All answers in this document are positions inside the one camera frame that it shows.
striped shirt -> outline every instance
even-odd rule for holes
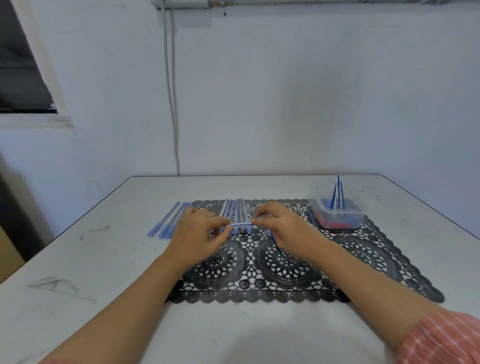
[[[451,311],[423,318],[398,352],[397,364],[407,363],[480,364],[480,321]]]

person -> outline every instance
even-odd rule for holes
[[[282,204],[257,210],[280,249],[317,265],[358,307],[399,363],[480,363],[480,321],[453,313],[361,262]],[[230,223],[188,208],[162,255],[41,364],[133,364],[148,343],[175,283],[228,239]]]

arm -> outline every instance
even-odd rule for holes
[[[257,215],[266,212],[272,216],[252,222],[270,229],[280,249],[315,263],[396,350],[419,320],[446,311],[361,262],[283,205],[263,205]]]
[[[188,208],[168,247],[120,296],[52,351],[41,364],[137,363],[163,304],[182,274],[208,258],[228,239],[227,218]],[[214,229],[215,238],[210,237]]]

table top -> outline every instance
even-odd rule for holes
[[[383,176],[344,176],[368,216],[445,295],[480,317],[479,240]],[[305,198],[333,176],[132,177],[0,285],[0,364],[32,364],[166,248],[147,232],[177,200]],[[167,303],[142,363],[390,363],[352,304]]]

person's left hand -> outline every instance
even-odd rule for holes
[[[221,218],[207,208],[190,206],[178,221],[173,236],[162,255],[168,255],[183,271],[207,259],[227,241],[233,228],[226,228],[220,234],[220,227],[230,224],[228,218]]]

